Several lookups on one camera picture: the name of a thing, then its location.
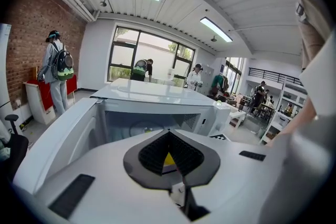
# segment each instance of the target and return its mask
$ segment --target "brick wall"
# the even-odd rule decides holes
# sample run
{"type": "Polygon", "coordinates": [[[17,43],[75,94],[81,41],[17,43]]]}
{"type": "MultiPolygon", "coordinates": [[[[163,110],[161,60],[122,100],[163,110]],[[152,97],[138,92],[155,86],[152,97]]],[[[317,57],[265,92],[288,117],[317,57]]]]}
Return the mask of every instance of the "brick wall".
{"type": "Polygon", "coordinates": [[[23,82],[32,79],[32,67],[40,66],[46,51],[45,42],[52,30],[71,53],[75,72],[86,22],[62,0],[13,0],[3,23],[12,25],[6,57],[6,76],[13,109],[15,100],[27,102],[23,82]]]}

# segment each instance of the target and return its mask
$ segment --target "green backpack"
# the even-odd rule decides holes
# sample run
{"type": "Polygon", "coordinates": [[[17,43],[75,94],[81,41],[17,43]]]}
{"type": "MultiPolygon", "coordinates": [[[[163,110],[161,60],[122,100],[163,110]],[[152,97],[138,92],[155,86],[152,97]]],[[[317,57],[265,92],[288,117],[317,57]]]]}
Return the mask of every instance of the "green backpack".
{"type": "Polygon", "coordinates": [[[135,64],[133,68],[133,73],[144,76],[147,71],[147,61],[146,60],[139,60],[135,64]]]}
{"type": "Polygon", "coordinates": [[[71,79],[74,75],[74,61],[71,54],[65,50],[64,45],[62,50],[58,50],[55,42],[53,43],[57,54],[51,66],[51,73],[57,80],[71,79]]]}

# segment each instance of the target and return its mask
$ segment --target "person in black shirt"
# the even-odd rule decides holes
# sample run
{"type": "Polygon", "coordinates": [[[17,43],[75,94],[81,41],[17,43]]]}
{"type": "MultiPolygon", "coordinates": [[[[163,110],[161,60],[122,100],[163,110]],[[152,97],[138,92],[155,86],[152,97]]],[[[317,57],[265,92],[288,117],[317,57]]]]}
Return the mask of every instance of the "person in black shirt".
{"type": "Polygon", "coordinates": [[[254,95],[254,99],[252,102],[252,108],[250,113],[254,112],[254,108],[257,108],[261,102],[263,102],[264,100],[264,95],[266,94],[266,91],[264,89],[264,86],[266,85],[266,83],[264,81],[261,82],[261,84],[256,88],[255,91],[255,95],[254,95]]]}
{"type": "MultiPolygon", "coordinates": [[[[149,75],[149,82],[152,81],[152,75],[153,75],[153,63],[154,61],[152,59],[148,59],[146,60],[147,62],[147,70],[148,71],[148,75],[149,75]]],[[[145,75],[139,75],[139,74],[132,74],[131,75],[131,80],[138,80],[138,81],[144,81],[145,80],[145,75]]]]}

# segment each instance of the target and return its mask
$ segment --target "floor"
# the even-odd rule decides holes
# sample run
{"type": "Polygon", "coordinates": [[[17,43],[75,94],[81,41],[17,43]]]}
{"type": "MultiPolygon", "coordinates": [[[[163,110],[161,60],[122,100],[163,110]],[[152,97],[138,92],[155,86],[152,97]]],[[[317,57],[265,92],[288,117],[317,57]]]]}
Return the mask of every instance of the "floor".
{"type": "MultiPolygon", "coordinates": [[[[75,92],[75,101],[78,102],[80,99],[84,97],[90,97],[92,95],[92,92],[89,91],[77,91],[75,92]]],[[[28,138],[29,140],[29,148],[31,148],[35,142],[41,137],[41,135],[49,128],[50,125],[57,119],[56,118],[50,122],[48,125],[44,125],[42,123],[39,123],[35,120],[32,120],[28,123],[26,126],[26,129],[23,130],[23,135],[28,138]]]]}
{"type": "Polygon", "coordinates": [[[259,117],[255,118],[253,115],[248,114],[249,108],[246,106],[243,111],[246,112],[245,120],[238,129],[235,130],[231,125],[226,126],[224,134],[233,142],[258,145],[268,123],[259,117]]]}

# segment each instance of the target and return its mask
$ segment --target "window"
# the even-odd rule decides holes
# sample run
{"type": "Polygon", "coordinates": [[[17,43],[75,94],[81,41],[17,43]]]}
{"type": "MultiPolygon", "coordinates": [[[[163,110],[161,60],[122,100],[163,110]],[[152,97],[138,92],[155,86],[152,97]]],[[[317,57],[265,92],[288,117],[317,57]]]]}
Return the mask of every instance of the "window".
{"type": "Polygon", "coordinates": [[[140,30],[117,27],[112,42],[108,66],[108,81],[131,77],[134,64],[141,59],[153,59],[153,78],[167,78],[168,70],[175,69],[173,81],[183,87],[195,50],[177,42],[140,30]]]}
{"type": "Polygon", "coordinates": [[[177,81],[175,82],[176,84],[184,85],[185,78],[188,76],[191,70],[194,54],[195,50],[188,48],[187,46],[178,44],[173,65],[173,68],[175,70],[174,78],[180,79],[178,81],[179,83],[176,83],[177,81]]]}
{"type": "Polygon", "coordinates": [[[227,77],[229,93],[236,93],[239,85],[240,76],[242,75],[242,69],[244,64],[244,58],[226,58],[226,65],[224,67],[223,74],[227,77]]]}
{"type": "Polygon", "coordinates": [[[167,77],[168,69],[172,68],[177,43],[158,36],[140,33],[135,62],[141,59],[153,60],[153,77],[163,79],[167,77]]]}
{"type": "Polygon", "coordinates": [[[131,77],[134,65],[134,49],[139,34],[139,31],[117,27],[110,53],[108,81],[131,77]]]}

